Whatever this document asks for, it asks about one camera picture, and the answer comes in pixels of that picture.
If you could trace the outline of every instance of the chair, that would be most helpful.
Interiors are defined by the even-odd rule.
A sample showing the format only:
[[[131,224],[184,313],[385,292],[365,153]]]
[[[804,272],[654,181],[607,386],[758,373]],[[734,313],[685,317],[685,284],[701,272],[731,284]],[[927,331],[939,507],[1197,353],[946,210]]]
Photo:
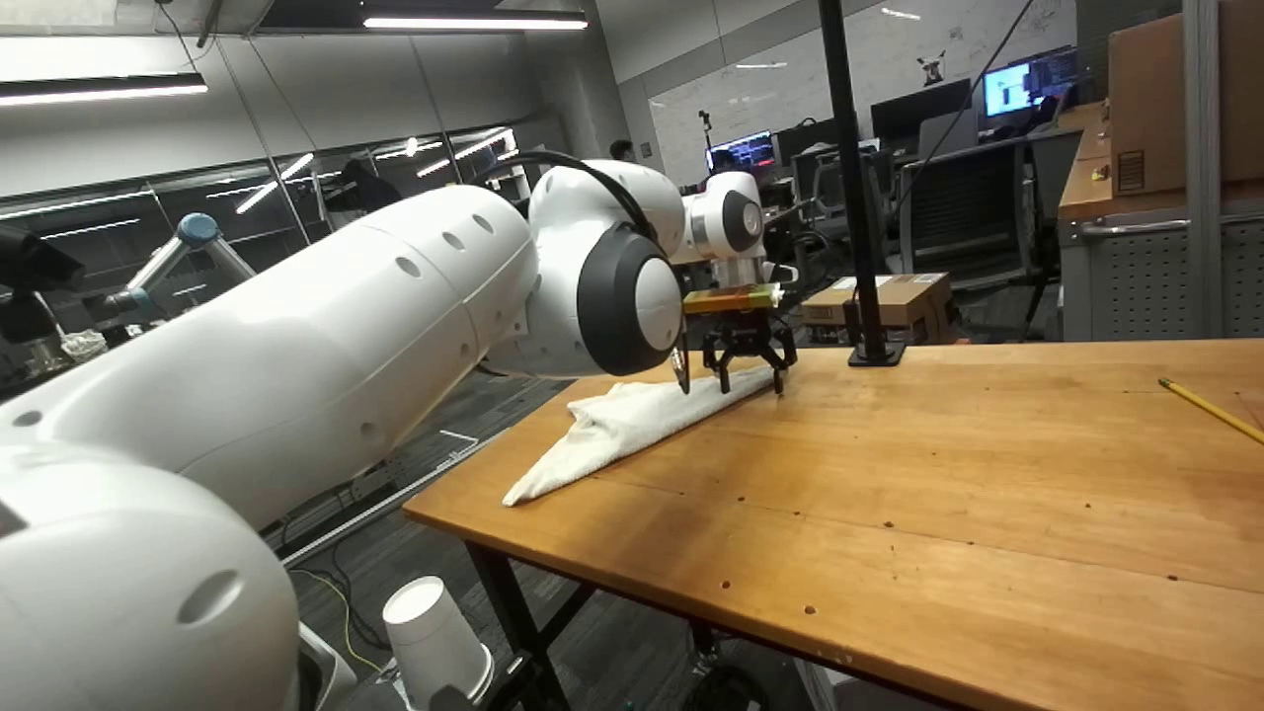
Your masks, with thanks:
[[[902,260],[950,272],[952,292],[1034,281],[1027,141],[989,141],[902,172]]]

